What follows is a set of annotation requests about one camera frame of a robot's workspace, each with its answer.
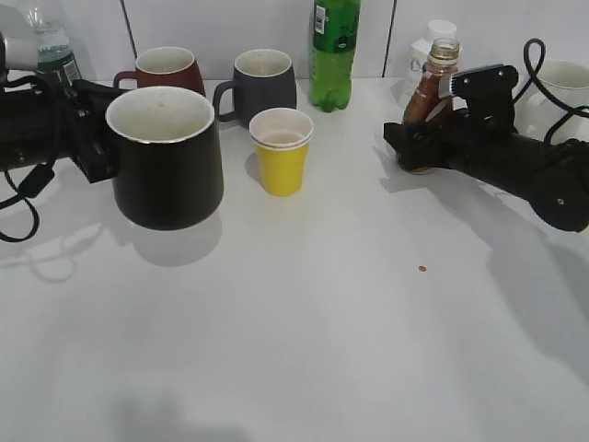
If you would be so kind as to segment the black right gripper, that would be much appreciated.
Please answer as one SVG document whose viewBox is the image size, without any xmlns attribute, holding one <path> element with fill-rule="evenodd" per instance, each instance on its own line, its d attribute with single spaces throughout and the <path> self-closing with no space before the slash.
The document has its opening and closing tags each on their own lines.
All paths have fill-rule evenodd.
<svg viewBox="0 0 589 442">
<path fill-rule="evenodd" d="M 385 122 L 383 138 L 397 155 L 405 171 L 422 169 L 464 170 L 455 142 L 464 112 L 448 112 L 424 122 Z"/>
</svg>

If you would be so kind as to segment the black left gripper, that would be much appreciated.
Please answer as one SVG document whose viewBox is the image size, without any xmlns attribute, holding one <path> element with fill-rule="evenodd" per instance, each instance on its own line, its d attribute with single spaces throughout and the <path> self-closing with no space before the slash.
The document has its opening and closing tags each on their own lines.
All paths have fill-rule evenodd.
<svg viewBox="0 0 589 442">
<path fill-rule="evenodd" d="M 90 183 L 110 180 L 116 174 L 114 150 L 110 146 L 106 110 L 124 89 L 85 79 L 73 82 L 75 111 L 70 120 L 70 158 Z"/>
</svg>

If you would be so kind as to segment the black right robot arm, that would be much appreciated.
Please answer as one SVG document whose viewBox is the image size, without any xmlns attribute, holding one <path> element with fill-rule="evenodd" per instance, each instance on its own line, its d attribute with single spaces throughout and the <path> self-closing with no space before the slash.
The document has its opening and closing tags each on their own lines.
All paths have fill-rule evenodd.
<svg viewBox="0 0 589 442">
<path fill-rule="evenodd" d="M 547 145 L 495 119 L 457 110 L 438 126 L 386 122 L 384 139 L 407 171 L 453 169 L 508 192 L 562 231 L 588 228 L 588 144 Z"/>
</svg>

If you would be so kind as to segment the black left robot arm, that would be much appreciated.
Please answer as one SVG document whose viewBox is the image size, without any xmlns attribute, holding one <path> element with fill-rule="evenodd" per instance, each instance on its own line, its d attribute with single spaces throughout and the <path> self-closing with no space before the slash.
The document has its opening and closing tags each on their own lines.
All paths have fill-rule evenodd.
<svg viewBox="0 0 589 442">
<path fill-rule="evenodd" d="M 84 79 L 73 91 L 36 75 L 1 83 L 2 171 L 68 157 L 91 183 L 115 176 L 105 114 L 125 91 Z"/>
</svg>

